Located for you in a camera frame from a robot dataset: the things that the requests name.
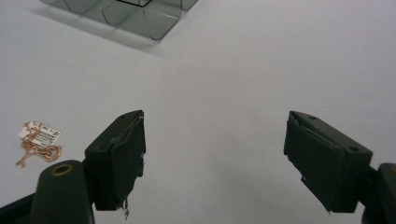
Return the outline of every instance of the white table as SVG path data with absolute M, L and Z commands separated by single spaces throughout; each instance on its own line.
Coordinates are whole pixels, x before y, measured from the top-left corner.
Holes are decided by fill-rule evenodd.
M 126 223 L 361 223 L 329 215 L 283 155 L 290 110 L 396 162 L 396 2 L 199 0 L 160 42 L 47 7 L 0 3 L 0 206 L 52 165 L 15 166 L 22 124 L 62 132 L 58 161 L 143 109 L 148 153 Z M 98 224 L 125 223 L 121 211 Z

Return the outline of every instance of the screw hole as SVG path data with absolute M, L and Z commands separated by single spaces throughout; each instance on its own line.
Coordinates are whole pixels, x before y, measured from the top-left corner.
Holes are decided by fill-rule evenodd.
M 65 175 L 73 170 L 73 166 L 70 164 L 62 164 L 52 169 L 50 172 L 52 175 Z
M 357 147 L 348 147 L 349 150 L 354 151 L 354 152 L 358 152 L 359 149 Z

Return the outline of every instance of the white surface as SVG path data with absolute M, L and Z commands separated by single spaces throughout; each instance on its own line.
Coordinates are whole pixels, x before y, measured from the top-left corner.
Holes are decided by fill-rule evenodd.
M 0 3 L 0 205 L 33 193 L 50 163 L 22 156 L 22 124 L 60 130 L 60 161 L 118 115 L 146 113 L 145 175 L 127 222 L 361 223 L 329 214 L 283 155 L 290 110 L 396 162 L 396 2 L 210 1 L 161 41 L 38 1 Z

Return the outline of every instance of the white tag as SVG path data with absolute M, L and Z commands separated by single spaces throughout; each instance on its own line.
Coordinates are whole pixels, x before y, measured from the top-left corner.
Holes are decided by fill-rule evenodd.
M 20 138 L 25 138 L 28 134 L 34 133 L 37 130 L 40 130 L 40 133 L 32 140 L 32 142 L 41 147 L 52 146 L 55 141 L 58 140 L 59 136 L 61 136 L 61 132 L 35 121 L 25 123 L 21 132 L 18 133 L 18 136 Z

